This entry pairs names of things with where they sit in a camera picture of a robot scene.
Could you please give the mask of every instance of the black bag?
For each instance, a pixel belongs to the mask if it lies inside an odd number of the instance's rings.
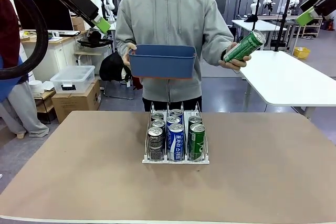
[[[131,70],[124,65],[121,56],[118,52],[107,56],[101,63],[99,75],[103,81],[123,81],[121,77],[122,69],[126,71],[125,81],[128,81],[132,77]]]

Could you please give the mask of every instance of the green can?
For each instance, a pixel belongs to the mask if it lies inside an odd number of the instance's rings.
[[[191,125],[195,123],[200,123],[203,124],[203,120],[200,116],[198,115],[192,115],[188,118],[188,130],[190,130]]]
[[[199,161],[202,158],[205,127],[200,123],[190,126],[189,158],[193,161]]]
[[[245,56],[252,54],[265,43],[266,39],[264,35],[261,32],[254,30],[226,53],[224,61],[230,62],[233,59],[243,60]]]

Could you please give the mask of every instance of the can dispenser rack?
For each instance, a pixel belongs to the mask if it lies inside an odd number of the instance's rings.
[[[151,111],[149,113],[149,117],[148,117],[148,123],[147,123],[147,130],[146,130],[146,140],[145,140],[145,154],[144,154],[144,159],[142,161],[143,164],[196,164],[196,165],[208,165],[209,162],[209,154],[208,154],[208,142],[207,142],[207,138],[206,138],[206,132],[205,132],[205,136],[204,136],[204,145],[203,145],[203,152],[202,152],[202,156],[198,161],[193,161],[189,158],[188,156],[188,140],[187,140],[187,136],[188,136],[188,120],[190,116],[200,116],[202,117],[202,114],[199,110],[199,105],[197,104],[195,107],[195,110],[190,110],[190,111],[185,111],[184,107],[183,107],[183,103],[181,105],[181,110],[183,112],[184,115],[184,120],[182,122],[182,125],[184,127],[184,139],[183,139],[183,150],[184,150],[184,155],[181,158],[180,161],[172,161],[169,159],[169,155],[167,152],[167,140],[164,141],[164,148],[162,151],[162,158],[160,160],[151,160],[150,159],[150,155],[149,155],[149,137],[148,137],[148,130],[151,127],[151,114],[155,113],[155,112],[161,112],[164,115],[164,121],[167,122],[167,118],[169,117],[169,105],[167,105],[167,110],[164,111],[156,111],[154,108],[154,105],[152,103],[151,105]]]

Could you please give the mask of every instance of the yellow basket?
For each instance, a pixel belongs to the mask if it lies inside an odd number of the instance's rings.
[[[298,59],[305,60],[308,58],[310,50],[306,47],[296,47],[294,50],[294,56]]]

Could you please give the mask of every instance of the hoodie zipper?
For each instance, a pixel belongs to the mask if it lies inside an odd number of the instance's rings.
[[[169,0],[167,0],[167,25],[168,25],[168,33],[167,33],[167,44],[170,44],[170,17],[169,17]],[[168,90],[168,104],[171,103],[170,99],[170,80],[167,81],[167,90]]]

